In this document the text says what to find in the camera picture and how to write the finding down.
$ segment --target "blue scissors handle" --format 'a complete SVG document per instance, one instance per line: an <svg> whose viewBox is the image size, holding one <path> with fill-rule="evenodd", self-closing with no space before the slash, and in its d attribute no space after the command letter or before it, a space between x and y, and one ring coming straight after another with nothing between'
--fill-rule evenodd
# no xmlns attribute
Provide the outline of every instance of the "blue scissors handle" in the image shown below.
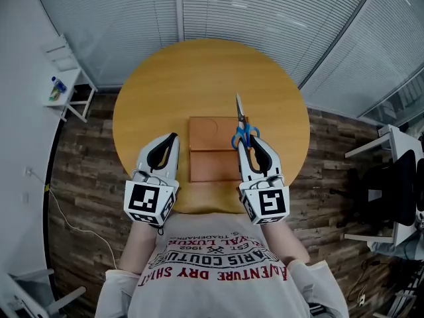
<svg viewBox="0 0 424 318"><path fill-rule="evenodd" d="M257 127L254 126L250 126L250 124L246 124L246 128L242 129L241 127L237 127L236 130L236 134L233 135L232 139L231 139L231 146L236 150L237 149L237 138L240 138L243 143L247 146L247 147L251 147L250 145L250 132L251 131L255 131L256 132L256 136L259 138L260 137L260 133Z"/></svg>

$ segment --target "brown box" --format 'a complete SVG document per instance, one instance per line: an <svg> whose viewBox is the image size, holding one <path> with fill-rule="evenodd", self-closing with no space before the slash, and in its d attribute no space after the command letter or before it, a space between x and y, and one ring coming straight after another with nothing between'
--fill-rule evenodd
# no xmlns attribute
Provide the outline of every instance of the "brown box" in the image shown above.
<svg viewBox="0 0 424 318"><path fill-rule="evenodd" d="M237 151L231 146L236 117L190 117L190 181L241 180Z"/></svg>

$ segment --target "round wooden table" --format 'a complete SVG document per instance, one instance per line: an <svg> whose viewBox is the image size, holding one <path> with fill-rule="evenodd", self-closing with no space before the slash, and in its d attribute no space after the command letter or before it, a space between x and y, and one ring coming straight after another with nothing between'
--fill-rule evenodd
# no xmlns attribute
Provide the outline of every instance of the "round wooden table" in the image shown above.
<svg viewBox="0 0 424 318"><path fill-rule="evenodd" d="M113 113L113 139L127 173L136 167L143 146L176 132L181 190L174 209L244 213L236 191L240 182L189 182L189 117L236 117L236 93L250 123L280 155L282 173L290 185L309 146L309 118L301 93L266 55L238 42L216 39L163 48L125 82Z"/></svg>

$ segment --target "wooden floor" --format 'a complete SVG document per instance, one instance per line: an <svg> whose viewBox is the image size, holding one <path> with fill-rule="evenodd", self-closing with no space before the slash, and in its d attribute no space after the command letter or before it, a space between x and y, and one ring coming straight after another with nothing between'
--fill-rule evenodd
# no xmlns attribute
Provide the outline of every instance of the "wooden floor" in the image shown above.
<svg viewBox="0 0 424 318"><path fill-rule="evenodd" d="M123 212L125 180L129 177L119 162L112 137L116 95L96 95L89 110L88 124L71 116L65 124L54 161L52 189L68 221L81 229L93 230L111 244L117 259L125 245L131 221ZM336 223L346 214L350 201L330 195L329 188L346 186L349 168L365 168L381 161L379 152L345 160L344 153L377 137L376 129L357 121L319 111L309 111L311 142L308 156L297 179L290 186L289 224L302 240L314 262L325 259L345 296L362 274L364 260L390 258L373 255L364 242L343 240L343 233L360 232L358 224L345 229ZM56 286L60 294L78 286L87 292L67 306L70 317L93 317L104 273L113 267L107 245L91 233L66 226L54 200L49 204L49 245ZM389 290L388 265L370 266L361 286L348 303L351 317L371 317L373 309ZM366 305L356 306L356 297L367 280Z"/></svg>

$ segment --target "bottle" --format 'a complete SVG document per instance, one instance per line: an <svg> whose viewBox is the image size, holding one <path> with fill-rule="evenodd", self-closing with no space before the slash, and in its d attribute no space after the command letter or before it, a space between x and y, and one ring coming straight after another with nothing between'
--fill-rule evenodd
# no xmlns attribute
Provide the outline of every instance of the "bottle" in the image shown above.
<svg viewBox="0 0 424 318"><path fill-rule="evenodd" d="M52 81L53 81L54 85L56 86L56 88L59 90L60 93L66 92L66 86L64 85L63 82L60 81L60 79L58 79L56 77L52 77Z"/></svg>

